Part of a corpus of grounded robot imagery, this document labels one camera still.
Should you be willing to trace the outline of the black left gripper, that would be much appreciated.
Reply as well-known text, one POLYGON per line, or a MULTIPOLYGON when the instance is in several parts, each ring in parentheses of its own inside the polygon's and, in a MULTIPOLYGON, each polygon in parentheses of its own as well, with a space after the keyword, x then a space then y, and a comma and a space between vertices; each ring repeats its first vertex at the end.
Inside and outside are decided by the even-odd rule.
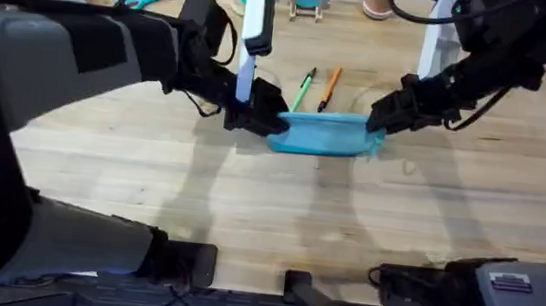
POLYGON ((177 20, 178 42, 175 72, 172 78, 161 80, 163 92, 184 92, 188 98, 197 96, 217 106, 215 112, 205 112, 197 102, 201 117, 210 117, 225 111, 224 128, 227 131, 244 129, 258 136, 282 134, 289 130, 289 124, 281 117, 288 110, 279 87, 257 77, 252 84, 250 105, 235 98, 237 77, 226 65, 227 61, 215 59, 224 40, 227 24, 222 29, 202 26, 191 20, 177 20))

